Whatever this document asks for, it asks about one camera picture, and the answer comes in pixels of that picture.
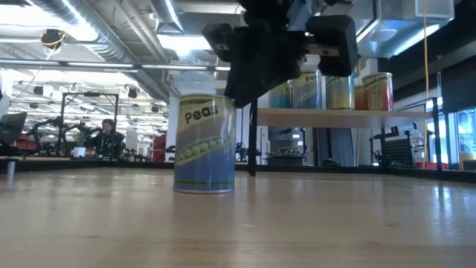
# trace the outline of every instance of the wooden surface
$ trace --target wooden surface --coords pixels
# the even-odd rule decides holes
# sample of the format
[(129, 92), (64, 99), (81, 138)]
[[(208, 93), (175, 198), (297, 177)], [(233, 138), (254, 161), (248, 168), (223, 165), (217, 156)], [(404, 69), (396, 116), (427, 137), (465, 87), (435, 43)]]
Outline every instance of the wooden surface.
[[(0, 156), (0, 159), (6, 159), (6, 156)], [(13, 156), (12, 159), (18, 159), (23, 161), (23, 156)], [(27, 161), (69, 161), (67, 157), (36, 157), (36, 156), (27, 156), (25, 159)]]
[(237, 174), (224, 195), (166, 170), (0, 182), (1, 268), (476, 267), (476, 188), (395, 176)]
[(258, 109), (258, 126), (382, 128), (431, 118), (429, 112)]

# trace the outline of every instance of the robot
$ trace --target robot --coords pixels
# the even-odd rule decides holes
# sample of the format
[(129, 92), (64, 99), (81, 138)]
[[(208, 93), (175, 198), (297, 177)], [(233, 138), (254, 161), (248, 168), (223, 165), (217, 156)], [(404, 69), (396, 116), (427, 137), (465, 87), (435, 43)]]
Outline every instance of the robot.
[(321, 4), (343, 0), (239, 0), (248, 26), (208, 25), (205, 39), (231, 64), (225, 96), (243, 108), (300, 76), (306, 54), (321, 57), (323, 75), (346, 77), (358, 62), (356, 25), (349, 16), (314, 16)]

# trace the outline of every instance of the woman with dark hair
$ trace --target woman with dark hair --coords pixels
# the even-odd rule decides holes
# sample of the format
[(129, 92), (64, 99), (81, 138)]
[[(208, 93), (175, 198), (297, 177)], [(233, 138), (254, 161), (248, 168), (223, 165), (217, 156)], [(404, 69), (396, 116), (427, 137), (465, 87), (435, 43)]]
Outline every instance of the woman with dark hair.
[(96, 147), (99, 156), (111, 156), (120, 159), (123, 149), (124, 135), (116, 132), (116, 125), (112, 119), (103, 120), (103, 129), (97, 136), (86, 141), (86, 145)]

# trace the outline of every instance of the wooden shelf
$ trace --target wooden shelf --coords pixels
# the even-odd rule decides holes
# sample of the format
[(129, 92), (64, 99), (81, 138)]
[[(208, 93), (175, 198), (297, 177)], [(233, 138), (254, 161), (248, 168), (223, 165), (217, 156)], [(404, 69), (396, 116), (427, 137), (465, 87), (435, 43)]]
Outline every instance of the wooden shelf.
[(430, 112), (258, 109), (258, 126), (382, 128), (431, 118)]

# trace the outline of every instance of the tin can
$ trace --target tin can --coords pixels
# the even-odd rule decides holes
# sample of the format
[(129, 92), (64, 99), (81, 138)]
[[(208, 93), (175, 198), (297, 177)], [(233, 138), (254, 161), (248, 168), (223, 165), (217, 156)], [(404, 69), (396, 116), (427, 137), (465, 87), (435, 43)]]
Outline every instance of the tin can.
[(295, 108), (322, 109), (322, 75), (320, 71), (304, 72), (293, 80)]
[(175, 191), (234, 190), (237, 110), (230, 98), (185, 95), (178, 100)]
[(364, 86), (355, 86), (354, 92), (356, 93), (356, 110), (366, 110), (367, 104), (364, 97)]
[(327, 109), (355, 109), (354, 79), (326, 77)]
[(269, 108), (293, 108), (293, 93), (288, 82), (282, 83), (269, 92)]
[(372, 111), (393, 110), (392, 74), (377, 73), (362, 78), (364, 84), (364, 102)]

